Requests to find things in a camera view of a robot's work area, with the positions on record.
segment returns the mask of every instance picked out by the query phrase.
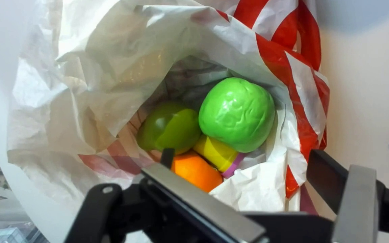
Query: green apple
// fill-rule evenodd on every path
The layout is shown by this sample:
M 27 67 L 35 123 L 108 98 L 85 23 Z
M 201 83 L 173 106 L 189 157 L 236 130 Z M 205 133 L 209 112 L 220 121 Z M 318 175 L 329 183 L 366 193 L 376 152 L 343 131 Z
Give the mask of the green apple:
M 225 79 L 206 95 L 198 112 L 201 131 L 239 153 L 258 149 L 275 119 L 271 95 L 243 79 Z
M 145 150 L 174 149 L 182 154 L 200 138 L 197 112 L 177 102 L 158 104 L 137 131 L 137 145 Z

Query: red and white striped bag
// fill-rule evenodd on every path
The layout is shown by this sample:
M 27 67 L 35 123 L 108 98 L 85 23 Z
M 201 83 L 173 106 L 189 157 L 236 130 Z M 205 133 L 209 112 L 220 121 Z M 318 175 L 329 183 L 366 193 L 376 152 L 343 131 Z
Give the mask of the red and white striped bag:
M 152 161 L 135 141 L 148 108 L 168 96 L 200 104 L 213 81 L 240 76 L 272 95 L 277 130 L 210 195 L 240 211 L 298 210 L 329 100 L 313 0 L 40 0 L 36 10 L 8 158 L 47 195 L 78 207 L 94 184 L 129 187 Z

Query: orange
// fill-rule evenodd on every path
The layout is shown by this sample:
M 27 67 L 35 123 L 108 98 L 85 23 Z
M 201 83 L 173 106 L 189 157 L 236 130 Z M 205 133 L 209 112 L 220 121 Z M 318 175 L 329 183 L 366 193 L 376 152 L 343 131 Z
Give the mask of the orange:
M 221 175 L 193 152 L 175 156 L 171 172 L 206 193 L 222 183 Z

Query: shopping bag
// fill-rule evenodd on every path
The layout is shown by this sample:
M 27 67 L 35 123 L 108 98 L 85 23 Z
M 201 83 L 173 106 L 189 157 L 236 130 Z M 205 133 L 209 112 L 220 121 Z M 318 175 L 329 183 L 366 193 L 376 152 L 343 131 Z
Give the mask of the shopping bag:
M 210 195 L 239 211 L 297 211 L 324 145 L 329 90 L 313 2 L 40 0 L 20 54 L 8 160 L 51 199 L 133 183 L 158 160 L 136 131 L 162 100 L 198 108 L 225 77 L 267 90 L 274 131 Z

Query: white plastic bag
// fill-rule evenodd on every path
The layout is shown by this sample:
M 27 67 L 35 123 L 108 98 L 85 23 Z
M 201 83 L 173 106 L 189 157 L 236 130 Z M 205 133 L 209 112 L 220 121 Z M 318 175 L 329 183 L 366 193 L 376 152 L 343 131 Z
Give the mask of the white plastic bag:
M 259 84 L 277 104 L 277 129 L 210 192 L 240 211 L 298 210 L 286 199 L 318 148 L 328 87 L 317 73 L 318 30 L 309 2 L 41 0 L 19 61 L 9 162 L 62 204 L 90 187 L 129 187 L 152 162 L 135 133 L 151 106 L 200 106 L 229 76 Z

